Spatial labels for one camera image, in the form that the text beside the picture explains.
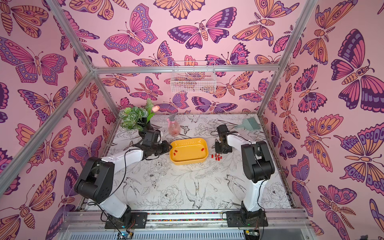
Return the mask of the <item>yellow plastic storage tray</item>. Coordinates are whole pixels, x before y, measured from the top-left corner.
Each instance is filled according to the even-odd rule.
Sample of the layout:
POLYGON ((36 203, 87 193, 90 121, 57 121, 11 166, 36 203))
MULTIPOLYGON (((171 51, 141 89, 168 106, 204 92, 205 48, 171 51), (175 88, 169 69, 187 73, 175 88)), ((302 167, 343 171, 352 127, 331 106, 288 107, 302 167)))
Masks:
POLYGON ((203 138, 192 138, 176 140, 171 143, 170 160, 175 165, 189 165, 204 162, 209 156, 206 140, 203 138))

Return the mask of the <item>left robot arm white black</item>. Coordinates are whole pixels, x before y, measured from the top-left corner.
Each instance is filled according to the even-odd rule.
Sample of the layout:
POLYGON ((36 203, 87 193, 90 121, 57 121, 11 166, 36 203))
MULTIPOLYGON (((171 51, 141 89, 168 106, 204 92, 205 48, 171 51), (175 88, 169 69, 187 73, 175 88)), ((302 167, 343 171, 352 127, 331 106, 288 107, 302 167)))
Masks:
POLYGON ((172 146, 167 141, 138 145, 112 156, 91 157, 74 185, 74 191, 86 199, 92 200, 107 214, 119 221, 131 219, 131 208, 115 194, 114 176, 120 170, 126 170, 131 164, 148 160, 150 156, 169 153, 172 146))

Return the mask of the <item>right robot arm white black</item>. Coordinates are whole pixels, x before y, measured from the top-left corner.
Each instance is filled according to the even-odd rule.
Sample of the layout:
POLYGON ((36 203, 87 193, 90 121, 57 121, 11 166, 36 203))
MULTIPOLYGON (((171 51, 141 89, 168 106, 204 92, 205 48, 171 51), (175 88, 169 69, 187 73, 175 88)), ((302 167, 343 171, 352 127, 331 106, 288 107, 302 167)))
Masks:
POLYGON ((268 225, 266 211, 260 200, 266 183, 275 173, 275 165, 268 144, 265 141, 252 142, 235 133, 221 134, 215 142, 215 150, 219 154, 231 153, 233 149, 241 153, 243 172, 249 180, 245 197, 237 216, 244 226, 268 225))

